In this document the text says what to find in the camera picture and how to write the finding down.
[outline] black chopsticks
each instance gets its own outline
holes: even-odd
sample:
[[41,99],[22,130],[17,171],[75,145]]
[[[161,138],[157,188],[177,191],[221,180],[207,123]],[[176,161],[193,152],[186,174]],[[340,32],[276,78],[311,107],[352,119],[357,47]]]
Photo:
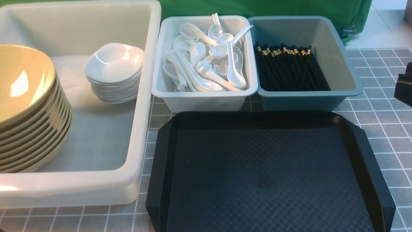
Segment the black chopsticks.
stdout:
[[312,47],[255,45],[257,72],[266,91],[330,91]]

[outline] green cloth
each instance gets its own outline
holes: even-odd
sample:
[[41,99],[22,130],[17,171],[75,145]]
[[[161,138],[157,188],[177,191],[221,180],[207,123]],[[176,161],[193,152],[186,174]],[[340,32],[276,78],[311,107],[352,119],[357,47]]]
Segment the green cloth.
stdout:
[[[3,0],[1,5],[51,2],[52,0]],[[363,31],[372,0],[159,0],[162,20],[172,16],[241,15],[246,18],[267,15],[315,15],[330,19],[342,38],[344,28]]]

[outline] white plastic bin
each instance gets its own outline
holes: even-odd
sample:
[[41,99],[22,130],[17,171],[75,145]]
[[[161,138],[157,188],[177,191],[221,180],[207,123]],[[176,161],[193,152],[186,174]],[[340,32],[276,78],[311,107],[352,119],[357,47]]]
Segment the white plastic bin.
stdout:
[[[248,20],[241,16],[222,16],[220,23],[224,33],[234,36],[246,25]],[[179,26],[183,23],[196,25],[203,31],[209,31],[213,25],[212,16],[170,17],[162,22],[157,42],[156,60],[154,62],[152,94],[162,98],[170,111],[237,111],[242,107],[247,96],[258,89],[258,78],[250,32],[243,37],[242,52],[244,56],[243,75],[249,84],[245,91],[226,92],[175,92],[175,84],[163,72],[166,54],[173,49],[173,42],[180,35]]]
[[[161,7],[154,0],[46,2],[0,8],[0,43],[49,55],[74,121],[61,153],[36,173],[0,174],[0,208],[128,204],[139,194]],[[99,101],[83,74],[101,46],[145,50],[137,100]]]

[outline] black tray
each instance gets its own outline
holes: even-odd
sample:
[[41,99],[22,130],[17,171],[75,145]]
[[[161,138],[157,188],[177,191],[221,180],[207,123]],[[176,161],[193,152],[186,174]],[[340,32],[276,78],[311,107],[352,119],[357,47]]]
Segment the black tray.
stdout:
[[390,231],[365,132],[335,113],[185,112],[157,136],[156,232]]

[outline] blue plastic bin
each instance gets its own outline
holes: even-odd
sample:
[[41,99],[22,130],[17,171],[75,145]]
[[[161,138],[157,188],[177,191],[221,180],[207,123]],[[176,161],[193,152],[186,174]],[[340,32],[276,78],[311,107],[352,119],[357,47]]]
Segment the blue plastic bin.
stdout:
[[314,56],[331,91],[269,92],[260,86],[266,111],[333,111],[348,96],[361,94],[363,85],[332,22],[318,16],[249,18],[253,44],[312,45]]

